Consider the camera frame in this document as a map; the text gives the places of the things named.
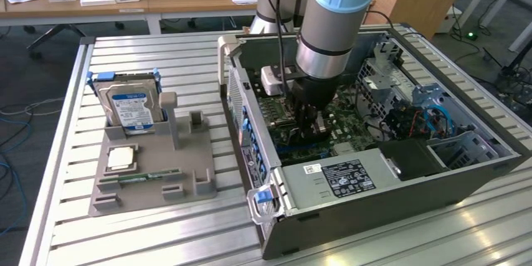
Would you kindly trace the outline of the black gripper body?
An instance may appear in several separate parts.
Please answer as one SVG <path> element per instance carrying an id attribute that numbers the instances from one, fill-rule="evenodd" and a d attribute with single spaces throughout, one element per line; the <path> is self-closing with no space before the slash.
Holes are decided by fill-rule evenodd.
<path id="1" fill-rule="evenodd" d="M 339 78 L 318 79 L 302 77 L 292 84 L 292 103 L 295 108 L 312 107 L 316 111 L 326 109 L 331 103 L 339 86 Z"/>

